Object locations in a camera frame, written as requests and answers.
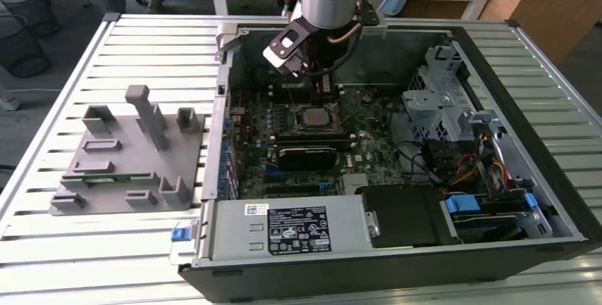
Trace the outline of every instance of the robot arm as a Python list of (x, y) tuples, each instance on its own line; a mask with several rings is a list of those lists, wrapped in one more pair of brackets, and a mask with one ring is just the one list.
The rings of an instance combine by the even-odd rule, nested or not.
[[(388, 7), (396, 4), (398, 9), (405, 2), (385, 1), (389, 2)], [(321, 76), (346, 61), (361, 35), (361, 27), (376, 25), (377, 19), (366, 0), (300, 2), (301, 17), (269, 42), (262, 56), (284, 74), (290, 73), (294, 77)], [(354, 43), (348, 50), (348, 41), (353, 35)]]

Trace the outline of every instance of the circuit board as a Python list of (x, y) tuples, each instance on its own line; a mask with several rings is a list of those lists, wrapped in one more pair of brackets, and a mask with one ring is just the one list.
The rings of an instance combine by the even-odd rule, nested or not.
[[(309, 104), (274, 104), (261, 92), (232, 95), (234, 144), (238, 165), (238, 199), (305, 197), (345, 194), (342, 175), (362, 173), (369, 185), (402, 184), (400, 168), (386, 131), (386, 119), (397, 98), (382, 97), (366, 87), (341, 87), (338, 98), (322, 108), (332, 113), (326, 129), (298, 124), (294, 116), (313, 113)], [(280, 171), (270, 138), (296, 131), (342, 133), (350, 147), (336, 152), (328, 170)]]

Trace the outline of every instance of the white desk leg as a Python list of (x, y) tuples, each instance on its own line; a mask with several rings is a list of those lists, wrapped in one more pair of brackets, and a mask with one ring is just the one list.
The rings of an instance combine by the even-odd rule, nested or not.
[(463, 11), (461, 20), (477, 20), (480, 13), (485, 7), (487, 0), (472, 0), (467, 9)]
[(225, 0), (213, 0), (214, 14), (226, 15), (228, 14), (228, 4)]
[(14, 96), (11, 96), (6, 88), (0, 85), (0, 107), (2, 107), (6, 111), (14, 111), (18, 109), (19, 105), (21, 103), (18, 103)]

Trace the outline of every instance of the red cable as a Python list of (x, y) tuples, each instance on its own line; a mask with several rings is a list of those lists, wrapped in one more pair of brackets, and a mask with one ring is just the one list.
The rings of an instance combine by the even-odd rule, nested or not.
[(456, 171), (456, 174), (459, 175), (460, 174), (460, 170), (461, 170), (461, 161), (465, 159), (465, 158), (468, 158), (468, 157), (473, 157), (473, 156), (477, 156), (477, 154), (467, 154), (467, 155), (463, 155), (461, 157), (460, 157), (460, 160), (457, 161), (457, 171)]

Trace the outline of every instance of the mesh trash bin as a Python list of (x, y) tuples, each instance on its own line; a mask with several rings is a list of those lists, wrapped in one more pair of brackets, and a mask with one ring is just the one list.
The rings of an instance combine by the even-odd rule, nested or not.
[(21, 16), (0, 15), (0, 66), (14, 77), (31, 77), (49, 67), (35, 37)]
[(11, 15), (26, 19), (26, 28), (35, 37), (45, 37), (59, 30), (49, 0), (0, 0)]

